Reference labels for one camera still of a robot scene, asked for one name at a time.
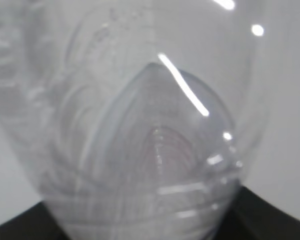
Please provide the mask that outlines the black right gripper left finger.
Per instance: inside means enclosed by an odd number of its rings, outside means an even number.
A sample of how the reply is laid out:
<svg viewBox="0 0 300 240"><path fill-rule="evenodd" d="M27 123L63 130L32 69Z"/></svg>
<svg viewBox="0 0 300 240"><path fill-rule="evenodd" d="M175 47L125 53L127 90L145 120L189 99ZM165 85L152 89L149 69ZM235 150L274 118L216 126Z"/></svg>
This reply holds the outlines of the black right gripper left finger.
<svg viewBox="0 0 300 240"><path fill-rule="evenodd" d="M66 240L67 238L68 236L41 202L0 225L0 240Z"/></svg>

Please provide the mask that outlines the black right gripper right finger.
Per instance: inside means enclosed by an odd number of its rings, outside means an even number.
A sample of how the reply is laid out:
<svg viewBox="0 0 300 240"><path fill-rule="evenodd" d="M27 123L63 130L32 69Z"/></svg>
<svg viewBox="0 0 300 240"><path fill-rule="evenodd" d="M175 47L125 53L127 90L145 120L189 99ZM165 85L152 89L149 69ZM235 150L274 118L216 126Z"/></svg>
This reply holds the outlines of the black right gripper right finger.
<svg viewBox="0 0 300 240"><path fill-rule="evenodd" d="M215 240L300 240L300 220L242 187Z"/></svg>

